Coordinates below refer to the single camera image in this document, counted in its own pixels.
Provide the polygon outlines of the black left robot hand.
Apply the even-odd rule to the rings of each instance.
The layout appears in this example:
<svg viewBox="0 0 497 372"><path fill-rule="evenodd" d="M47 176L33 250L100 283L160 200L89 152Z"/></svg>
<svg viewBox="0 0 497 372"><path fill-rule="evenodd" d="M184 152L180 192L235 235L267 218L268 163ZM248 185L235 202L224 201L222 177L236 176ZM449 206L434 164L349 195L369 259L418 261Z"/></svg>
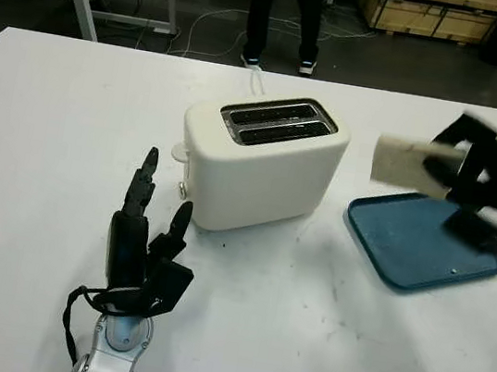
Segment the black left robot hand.
<svg viewBox="0 0 497 372"><path fill-rule="evenodd" d="M169 230L150 240L149 221L144 210L150 204L159 161L153 147L136 169L122 208L113 214L109 226L106 279L109 290L140 289L164 260L173 261L186 247L184 235L192 219L193 203L184 202L169 224Z"/></svg>

